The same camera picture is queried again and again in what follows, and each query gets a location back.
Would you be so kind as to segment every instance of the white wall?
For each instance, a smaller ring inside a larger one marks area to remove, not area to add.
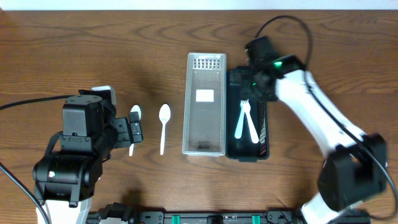
[[[4,10],[398,9],[398,0],[0,0]]]

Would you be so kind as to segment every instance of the wooden table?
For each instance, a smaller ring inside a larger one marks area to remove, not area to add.
[[[389,171],[398,180],[396,12],[5,12],[0,20],[0,105],[112,85],[118,116],[134,104],[142,106],[144,143],[133,157],[128,149],[112,152],[96,184],[92,211],[113,202],[167,211],[297,208],[317,192],[323,158],[281,102],[269,103],[268,160],[242,163],[181,152],[188,53],[226,53],[228,68],[244,65],[244,45],[262,23],[279,14],[308,23],[315,44],[310,69],[319,85],[353,123],[388,141]],[[275,22],[263,34],[281,52],[304,58],[306,37],[294,22]],[[160,156],[158,114],[164,102],[171,106],[172,118]],[[50,136],[62,130],[63,103],[0,112],[0,161],[31,190],[34,164]],[[26,195],[5,175],[0,183],[0,223],[35,223],[35,208]],[[377,215],[388,215],[392,206],[390,189],[365,205]]]

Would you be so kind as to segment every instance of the black plastic tray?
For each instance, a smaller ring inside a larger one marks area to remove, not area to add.
[[[239,88],[243,78],[252,75],[250,67],[239,66],[227,72],[226,89],[226,157],[230,159],[239,159],[241,162],[256,162],[258,159],[267,159],[269,157],[269,139],[268,139],[268,121],[267,121],[267,103],[264,101],[250,103],[250,115],[254,127],[259,136],[259,143],[254,144],[251,141],[249,126],[244,118],[243,133],[241,139],[234,137],[236,124],[238,123],[240,107]]]

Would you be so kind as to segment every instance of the white label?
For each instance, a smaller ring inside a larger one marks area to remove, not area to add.
[[[214,102],[214,90],[197,90],[197,102]]]

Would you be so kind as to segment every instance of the brown wooden surface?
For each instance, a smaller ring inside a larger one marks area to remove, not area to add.
[[[309,24],[315,44],[311,71],[352,122],[385,137],[389,171],[398,180],[396,12],[6,12],[0,20],[0,105],[112,85],[118,116],[134,104],[142,106],[145,141],[133,157],[128,149],[112,152],[96,184],[92,211],[113,202],[168,211],[298,207],[317,192],[323,158],[283,103],[269,103],[271,156],[266,161],[181,152],[188,53],[226,53],[228,68],[244,65],[244,45],[279,14]],[[275,22],[265,33],[281,52],[304,57],[306,38],[294,22]],[[158,114],[164,102],[172,118],[160,156]],[[62,130],[62,105],[58,100],[0,112],[0,161],[31,190],[34,164],[50,136]],[[31,201],[5,175],[0,183],[0,223],[35,223]],[[387,215],[392,206],[388,190],[365,207]]]

